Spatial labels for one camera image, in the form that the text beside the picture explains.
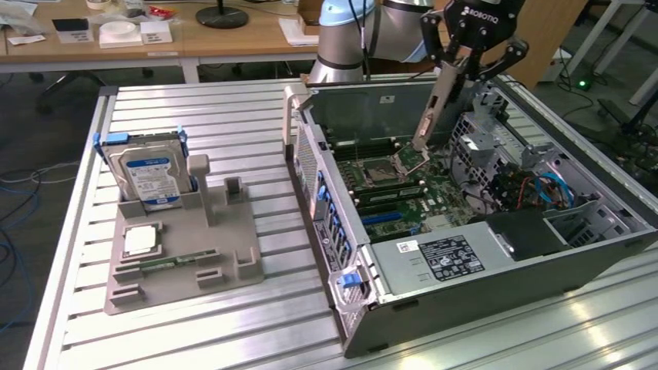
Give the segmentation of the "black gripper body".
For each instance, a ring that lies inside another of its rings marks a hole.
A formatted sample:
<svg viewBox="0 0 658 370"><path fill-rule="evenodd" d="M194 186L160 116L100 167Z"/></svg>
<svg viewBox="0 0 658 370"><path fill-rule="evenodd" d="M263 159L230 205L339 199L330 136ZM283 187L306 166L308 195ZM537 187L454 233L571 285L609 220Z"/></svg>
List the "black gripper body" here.
<svg viewBox="0 0 658 370"><path fill-rule="evenodd" d="M471 50L489 51L510 39L523 1L449 1L445 23L450 42Z"/></svg>

